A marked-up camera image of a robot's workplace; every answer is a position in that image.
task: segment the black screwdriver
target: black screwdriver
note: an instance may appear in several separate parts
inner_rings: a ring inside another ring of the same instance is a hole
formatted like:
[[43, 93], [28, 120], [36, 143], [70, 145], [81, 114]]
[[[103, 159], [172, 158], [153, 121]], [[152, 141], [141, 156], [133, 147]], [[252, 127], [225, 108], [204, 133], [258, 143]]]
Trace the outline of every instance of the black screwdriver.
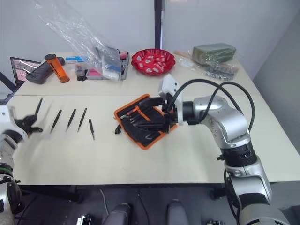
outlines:
[[87, 110], [87, 108], [85, 108], [85, 109], [84, 109], [84, 111], [83, 111], [83, 114], [82, 114], [82, 117], [81, 117], [81, 119], [80, 119], [80, 122], [79, 122], [79, 127], [78, 127], [78, 130], [77, 130], [77, 132], [79, 131], [79, 129], [80, 129], [80, 126], [81, 126], [81, 125], [82, 125], [82, 123], [83, 123], [83, 119], [84, 119], [84, 116], [85, 116], [86, 110]]
[[93, 124], [92, 124], [92, 120], [91, 119], [89, 119], [89, 123], [90, 123], [90, 132], [92, 133], [93, 139], [95, 140], [94, 129], [93, 129]]
[[76, 109], [74, 109], [73, 112], [72, 112], [72, 115], [71, 115], [71, 117], [69, 119], [69, 122], [67, 123], [67, 129], [66, 129], [66, 131], [68, 130], [68, 128], [69, 128], [69, 126], [70, 126], [70, 124], [72, 122], [72, 119], [73, 119], [73, 117], [75, 115], [75, 112], [76, 112]]
[[41, 99], [40, 99], [40, 101], [39, 101], [39, 103], [37, 105], [37, 109], [36, 109], [35, 115], [38, 115], [38, 111], [39, 111], [39, 109], [41, 107], [42, 101], [43, 101], [43, 98], [41, 97]]
[[51, 134], [51, 132], [53, 131], [53, 129], [54, 129], [54, 127], [55, 127], [55, 125], [56, 125], [56, 123], [57, 123], [57, 121], [58, 121], [58, 118], [60, 117], [60, 114], [61, 114], [61, 109], [59, 110], [59, 112], [58, 112], [58, 114], [57, 114], [57, 116], [56, 116], [56, 118], [55, 118], [55, 120], [54, 120], [54, 123], [53, 123], [53, 125], [52, 125], [51, 130], [50, 130], [50, 134]]

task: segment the cable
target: cable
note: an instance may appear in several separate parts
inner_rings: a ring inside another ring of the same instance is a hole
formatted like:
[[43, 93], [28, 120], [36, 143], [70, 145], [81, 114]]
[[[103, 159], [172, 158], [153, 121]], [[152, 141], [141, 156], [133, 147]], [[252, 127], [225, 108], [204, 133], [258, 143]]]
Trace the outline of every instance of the cable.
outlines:
[[[247, 98], [248, 98], [248, 100], [249, 100], [249, 102], [250, 102], [250, 105], [251, 105], [251, 120], [250, 120], [250, 124], [249, 124], [249, 128], [248, 128], [249, 131], [251, 131], [251, 128], [252, 128], [253, 122], [254, 122], [254, 118], [255, 118], [255, 106], [254, 106], [253, 99], [251, 98], [251, 95], [249, 94], [249, 92], [248, 92], [243, 86], [239, 85], [238, 83], [234, 83], [234, 82], [224, 82], [224, 83], [221, 83], [220, 86], [223, 86], [223, 85], [225, 85], [225, 84], [231, 84], [231, 85], [234, 85], [234, 86], [240, 88], [240, 89], [246, 94], [246, 96], [247, 96]], [[211, 106], [211, 104], [212, 104], [212, 101], [213, 101], [213, 99], [214, 99], [216, 93], [218, 92], [218, 90], [219, 90], [219, 87], [217, 87], [217, 88], [215, 89], [214, 93], [211, 95], [210, 100], [209, 100], [209, 103], [208, 103], [208, 105], [207, 105], [207, 107], [206, 107], [206, 110], [205, 110], [203, 116], [202, 116], [201, 119], [200, 119], [200, 122], [203, 121], [203, 120], [205, 119], [205, 117], [207, 116], [208, 111], [210, 110], [210, 106]]]
[[102, 194], [102, 197], [103, 197], [103, 203], [104, 203], [104, 208], [105, 208], [105, 211], [107, 213], [107, 215], [109, 215], [109, 211], [108, 211], [108, 208], [107, 208], [107, 203], [106, 203], [106, 199], [105, 199], [105, 194], [103, 192], [103, 190], [101, 188], [99, 188], [101, 194]]
[[173, 96], [172, 100], [170, 101], [170, 104], [168, 105], [167, 111], [170, 111], [170, 110], [171, 110], [173, 104], [174, 104], [175, 101], [176, 101], [176, 98], [177, 98], [178, 95], [182, 92], [182, 90], [183, 90], [185, 87], [187, 87], [188, 85], [192, 84], [192, 83], [208, 83], [208, 84], [211, 84], [211, 85], [213, 85], [213, 86], [219, 88], [219, 89], [220, 89], [221, 91], [223, 91], [223, 92], [227, 95], [227, 97], [231, 100], [231, 102], [233, 103], [234, 107], [235, 107], [238, 111], [240, 111], [240, 112], [242, 113], [242, 111], [241, 111], [239, 105], [236, 103], [236, 101], [234, 100], [234, 98], [231, 96], [231, 94], [230, 94], [225, 88], [223, 88], [221, 85], [219, 85], [219, 84], [217, 84], [217, 83], [215, 83], [215, 82], [213, 82], [213, 81], [209, 81], [209, 80], [205, 80], [205, 79], [193, 79], [193, 80], [190, 80], [190, 81], [188, 81], [188, 82], [185, 82], [185, 83], [184, 83], [184, 84], [176, 91], [175, 95]]
[[144, 211], [145, 211], [145, 214], [146, 214], [146, 217], [147, 217], [148, 225], [150, 225], [149, 214], [148, 214], [148, 212], [147, 212], [147, 210], [146, 210], [146, 207], [145, 207], [145, 205], [144, 205], [144, 203], [143, 203], [143, 201], [142, 201], [142, 195], [141, 195], [141, 190], [140, 190], [140, 189], [138, 189], [137, 196], [139, 197], [140, 202], [141, 202], [141, 204], [142, 204], [142, 207], [143, 207], [143, 209], [144, 209]]
[[240, 208], [238, 208], [238, 212], [236, 214], [236, 224], [240, 225]]
[[33, 199], [28, 203], [28, 205], [25, 207], [25, 209], [23, 210], [23, 212], [22, 212], [22, 214], [21, 214], [21, 216], [20, 216], [20, 218], [19, 218], [19, 220], [18, 220], [17, 225], [20, 224], [20, 222], [21, 222], [21, 220], [22, 220], [22, 218], [23, 218], [23, 215], [25, 214], [25, 212], [27, 211], [27, 209], [31, 206], [31, 204], [32, 204], [37, 198], [38, 198], [38, 195], [35, 196], [35, 198], [33, 198]]

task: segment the orange tool case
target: orange tool case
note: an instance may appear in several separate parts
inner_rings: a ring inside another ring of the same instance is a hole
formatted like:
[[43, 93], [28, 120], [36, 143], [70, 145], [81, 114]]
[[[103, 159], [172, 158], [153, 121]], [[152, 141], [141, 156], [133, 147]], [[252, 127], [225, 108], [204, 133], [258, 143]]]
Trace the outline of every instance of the orange tool case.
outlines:
[[153, 121], [158, 123], [164, 121], [164, 114], [156, 107], [139, 106], [141, 101], [149, 97], [149, 94], [145, 94], [114, 112], [115, 119], [119, 122], [115, 134], [119, 134], [122, 128], [126, 135], [143, 150], [147, 150], [167, 135], [166, 132], [143, 130], [134, 126], [135, 123], [139, 122]]

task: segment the black pole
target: black pole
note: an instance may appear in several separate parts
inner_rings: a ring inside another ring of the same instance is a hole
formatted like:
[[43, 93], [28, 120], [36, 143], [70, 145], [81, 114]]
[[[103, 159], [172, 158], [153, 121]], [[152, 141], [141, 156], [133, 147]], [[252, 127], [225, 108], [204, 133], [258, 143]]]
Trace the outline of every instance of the black pole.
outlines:
[[11, 91], [15, 91], [16, 86], [0, 72], [0, 81], [2, 81]]
[[162, 1], [163, 0], [154, 1], [155, 48], [160, 48]]

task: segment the white wall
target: white wall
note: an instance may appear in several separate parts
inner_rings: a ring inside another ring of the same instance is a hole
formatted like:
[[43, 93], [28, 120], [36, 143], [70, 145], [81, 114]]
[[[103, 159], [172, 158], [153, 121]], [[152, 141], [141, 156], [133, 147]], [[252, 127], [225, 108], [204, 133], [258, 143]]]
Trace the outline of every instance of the white wall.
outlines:
[[300, 11], [254, 83], [300, 154]]
[[163, 48], [225, 42], [254, 78], [299, 8], [299, 0], [166, 0]]
[[[42, 61], [48, 53], [72, 52], [38, 17], [31, 2], [0, 0], [0, 71], [13, 82], [10, 56]], [[115, 47], [131, 52], [154, 47], [153, 0], [68, 2]]]

